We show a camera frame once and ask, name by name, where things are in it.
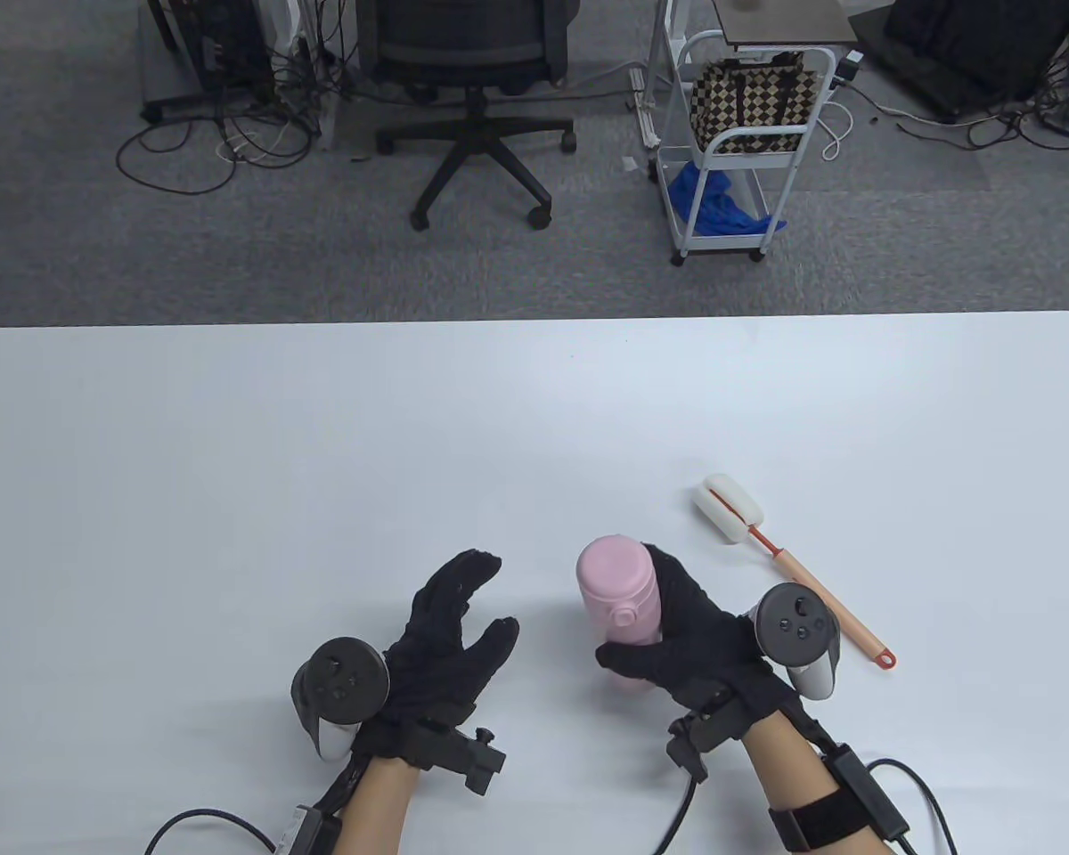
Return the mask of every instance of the pink water bottle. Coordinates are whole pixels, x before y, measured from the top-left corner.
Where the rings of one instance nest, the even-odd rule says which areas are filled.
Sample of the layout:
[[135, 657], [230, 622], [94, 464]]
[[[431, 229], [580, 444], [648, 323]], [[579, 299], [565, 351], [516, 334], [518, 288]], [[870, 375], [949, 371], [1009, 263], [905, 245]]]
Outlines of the pink water bottle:
[[[600, 537], [578, 557], [578, 587], [602, 640], [653, 644], [661, 640], [661, 593], [653, 559], [639, 542], [623, 534]], [[613, 675], [625, 688], [646, 688], [641, 680]]]

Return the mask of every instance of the wrist mount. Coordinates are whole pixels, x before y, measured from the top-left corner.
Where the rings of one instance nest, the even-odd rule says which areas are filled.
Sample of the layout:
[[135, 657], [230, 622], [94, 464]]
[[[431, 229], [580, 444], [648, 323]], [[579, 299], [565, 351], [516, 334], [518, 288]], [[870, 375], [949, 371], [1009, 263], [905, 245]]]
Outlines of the wrist mount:
[[[697, 712], [688, 713], [669, 725], [672, 739], [665, 753], [694, 782], [709, 778], [702, 755], [722, 742], [745, 736], [752, 727], [752, 714], [724, 684], [716, 681], [691, 681], [673, 698]], [[800, 735], [820, 749], [820, 760], [839, 789], [819, 802], [792, 810], [769, 810], [784, 848], [788, 852], [811, 852], [871, 827], [886, 842], [894, 842], [911, 829], [887, 793], [871, 777], [864, 762], [848, 745], [837, 744], [811, 718], [795, 697], [779, 709]]]
[[[472, 709], [469, 704], [466, 715], [458, 720], [465, 720]], [[467, 789], [483, 795], [507, 758], [502, 751], [491, 748], [494, 740], [495, 734], [485, 728], [475, 729], [472, 739], [453, 725], [432, 717], [400, 724], [376, 716], [360, 727], [352, 751], [369, 757], [399, 757], [409, 766], [424, 771], [438, 766], [464, 775]]]
[[289, 829], [281, 836], [275, 855], [331, 855], [340, 837], [338, 814], [348, 804], [360, 778], [374, 757], [397, 757], [409, 766], [436, 766], [464, 775], [468, 790], [486, 793], [491, 778], [502, 768], [506, 753], [491, 748], [495, 734], [477, 728], [475, 739], [454, 729], [465, 721], [475, 704], [445, 705], [434, 717], [420, 721], [392, 721], [381, 716], [360, 726], [352, 744], [352, 758], [323, 797], [312, 807], [298, 805]]

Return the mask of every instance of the orange handle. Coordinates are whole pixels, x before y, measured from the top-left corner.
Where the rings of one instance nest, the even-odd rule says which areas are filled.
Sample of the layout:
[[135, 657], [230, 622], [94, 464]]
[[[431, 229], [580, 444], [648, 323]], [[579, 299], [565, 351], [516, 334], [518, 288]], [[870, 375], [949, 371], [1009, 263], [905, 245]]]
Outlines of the orange handle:
[[843, 632], [843, 635], [855, 642], [856, 647], [866, 653], [868, 658], [876, 665], [884, 669], [884, 671], [889, 671], [898, 665], [898, 659], [887, 649], [887, 644], [882, 643], [879, 638], [876, 638], [874, 633], [864, 626], [864, 622], [853, 616], [848, 610], [848, 607], [843, 606], [836, 598], [835, 594], [832, 594], [827, 588], [821, 585], [819, 579], [806, 566], [796, 561], [794, 555], [789, 553], [788, 549], [780, 549], [779, 553], [776, 553], [773, 562], [776, 564], [779, 573], [788, 578], [788, 581], [799, 582], [800, 586], [811, 588], [816, 594], [819, 594], [820, 598], [824, 602], [824, 606], [827, 606], [831, 609], [831, 613], [836, 616], [836, 620], [839, 620], [839, 628]]

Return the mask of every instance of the checkered bag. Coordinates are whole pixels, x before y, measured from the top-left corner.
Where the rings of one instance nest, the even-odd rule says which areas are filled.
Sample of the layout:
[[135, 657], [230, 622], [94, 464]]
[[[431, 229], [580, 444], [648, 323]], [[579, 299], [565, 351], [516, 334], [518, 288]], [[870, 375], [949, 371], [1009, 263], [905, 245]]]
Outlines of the checkered bag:
[[[690, 98], [693, 134], [701, 150], [730, 127], [807, 125], [820, 97], [819, 75], [804, 71], [804, 55], [778, 53], [770, 62], [713, 62], [693, 84]], [[717, 154], [794, 152], [800, 135], [734, 137]]]

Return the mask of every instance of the black glove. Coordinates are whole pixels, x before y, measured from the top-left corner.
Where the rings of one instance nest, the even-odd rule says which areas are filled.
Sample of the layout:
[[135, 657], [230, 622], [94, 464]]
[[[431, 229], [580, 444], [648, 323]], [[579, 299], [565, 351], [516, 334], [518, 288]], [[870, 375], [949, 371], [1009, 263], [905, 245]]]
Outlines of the black glove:
[[597, 649], [603, 668], [665, 688], [678, 703], [702, 712], [706, 687], [729, 688], [745, 705], [750, 725], [796, 698], [773, 673], [746, 617], [722, 611], [672, 555], [645, 545], [661, 593], [661, 641], [607, 642]]
[[353, 752], [399, 757], [396, 739], [389, 734], [404, 725], [451, 730], [470, 716], [475, 700], [518, 639], [517, 620], [501, 618], [486, 627], [481, 639], [466, 650], [463, 647], [468, 600], [501, 565], [494, 555], [468, 549], [420, 588], [403, 637], [384, 653], [387, 701], [374, 719], [360, 727]]

